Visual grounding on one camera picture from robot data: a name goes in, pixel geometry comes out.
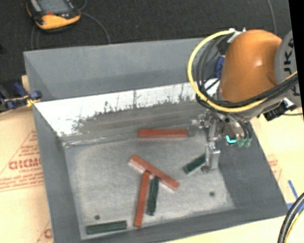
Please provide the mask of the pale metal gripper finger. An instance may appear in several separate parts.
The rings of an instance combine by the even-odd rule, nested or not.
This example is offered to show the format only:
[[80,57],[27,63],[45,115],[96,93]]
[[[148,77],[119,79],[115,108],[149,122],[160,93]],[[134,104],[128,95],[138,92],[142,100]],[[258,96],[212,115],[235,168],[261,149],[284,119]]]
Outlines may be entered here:
[[221,155],[220,150],[213,151],[211,154],[211,162],[212,162],[213,170],[219,168],[218,165],[219,165],[220,155]]
[[202,172],[210,172],[214,166],[213,166],[213,158],[212,158],[212,149],[211,149],[211,144],[206,143],[205,144],[205,163],[201,167]]

